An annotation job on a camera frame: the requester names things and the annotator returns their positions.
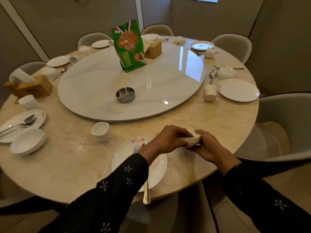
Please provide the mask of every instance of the wall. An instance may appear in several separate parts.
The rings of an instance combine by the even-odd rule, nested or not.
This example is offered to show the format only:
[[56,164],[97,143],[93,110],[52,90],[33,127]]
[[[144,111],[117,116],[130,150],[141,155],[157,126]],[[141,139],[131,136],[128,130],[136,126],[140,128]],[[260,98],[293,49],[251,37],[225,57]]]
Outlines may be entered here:
[[10,0],[50,58],[77,50],[78,39],[137,19],[135,0]]
[[39,61],[35,51],[20,33],[10,17],[0,5],[0,108],[9,91],[3,86],[8,81],[10,72],[29,61]]
[[311,92],[311,0],[266,0],[246,63],[262,93]]
[[210,41],[224,33],[248,36],[263,0],[172,0],[175,35]]
[[171,26],[171,0],[141,0],[144,26],[163,23]]

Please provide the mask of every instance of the marble tabletop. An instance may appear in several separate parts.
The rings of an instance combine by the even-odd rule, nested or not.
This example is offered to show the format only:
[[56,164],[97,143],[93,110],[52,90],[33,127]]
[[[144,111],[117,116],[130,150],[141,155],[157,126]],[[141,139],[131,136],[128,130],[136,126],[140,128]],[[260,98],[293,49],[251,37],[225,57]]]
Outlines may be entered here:
[[[195,40],[186,39],[185,47]],[[99,142],[91,135],[96,121],[77,116],[59,100],[57,86],[60,78],[51,81],[52,94],[38,99],[47,113],[47,120],[41,127],[46,142],[29,156],[10,153],[10,144],[0,144],[0,166],[19,186],[46,199],[70,203],[84,192],[94,188],[96,183],[111,173],[111,161],[118,147],[136,136],[155,137],[165,125],[177,125],[187,129],[203,129],[216,136],[220,143],[235,152],[250,133],[258,112],[259,100],[240,103],[224,98],[219,93],[216,101],[205,102],[203,86],[210,83],[208,73],[217,67],[245,67],[229,53],[215,47],[218,54],[214,59],[204,61],[206,76],[198,91],[182,105],[164,114],[131,122],[110,123],[113,132],[108,143]],[[69,55],[87,57],[78,51]],[[238,78],[255,85],[250,72],[238,71]],[[212,81],[217,85],[218,78]],[[25,111],[14,104],[11,95],[0,110],[0,124],[12,116]],[[199,180],[211,175],[216,166],[185,149],[168,154],[167,171],[159,184],[150,190],[151,199],[159,199],[179,192]],[[142,200],[143,193],[135,200]]]

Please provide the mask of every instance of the snack package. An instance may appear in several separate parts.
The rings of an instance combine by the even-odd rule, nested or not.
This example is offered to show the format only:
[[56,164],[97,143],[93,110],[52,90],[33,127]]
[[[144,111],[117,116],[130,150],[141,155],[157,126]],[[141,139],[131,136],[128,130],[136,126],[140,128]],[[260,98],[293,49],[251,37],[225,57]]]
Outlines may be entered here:
[[144,44],[140,36],[136,19],[111,30],[120,63],[125,72],[146,65]]

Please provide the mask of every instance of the person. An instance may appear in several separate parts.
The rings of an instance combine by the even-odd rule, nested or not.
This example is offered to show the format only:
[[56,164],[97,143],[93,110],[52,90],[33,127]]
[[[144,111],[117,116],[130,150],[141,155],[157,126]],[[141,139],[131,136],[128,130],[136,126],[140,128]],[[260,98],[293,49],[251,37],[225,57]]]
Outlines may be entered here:
[[[210,133],[199,145],[188,148],[212,162],[224,175],[222,187],[229,199],[251,217],[261,233],[311,232],[311,215],[274,190],[244,166]],[[96,188],[70,203],[40,233],[118,232],[131,202],[148,178],[148,168],[156,157],[178,147],[188,147],[177,137],[193,137],[185,128],[174,125],[164,129],[138,153],[128,157],[114,172],[97,183]]]

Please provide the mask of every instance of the black sleeve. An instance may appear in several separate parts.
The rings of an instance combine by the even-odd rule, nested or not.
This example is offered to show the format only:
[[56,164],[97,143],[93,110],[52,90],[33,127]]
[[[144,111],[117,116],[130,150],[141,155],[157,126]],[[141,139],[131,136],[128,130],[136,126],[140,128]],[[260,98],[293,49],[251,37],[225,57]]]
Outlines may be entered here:
[[311,215],[277,192],[245,165],[224,176],[222,187],[229,199],[251,217],[261,233],[311,232]]
[[132,200],[148,178],[148,162],[140,154],[127,158],[96,188],[84,193],[40,233],[118,232]]

